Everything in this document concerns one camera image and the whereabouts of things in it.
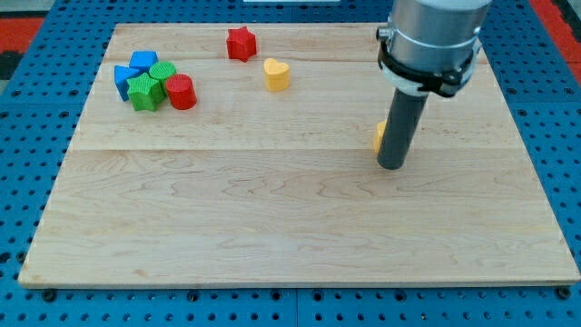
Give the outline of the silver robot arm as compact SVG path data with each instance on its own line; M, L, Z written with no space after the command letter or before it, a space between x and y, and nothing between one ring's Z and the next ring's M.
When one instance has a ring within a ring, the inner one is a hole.
M376 32L383 76L411 96L452 97L473 75L490 0L395 0Z

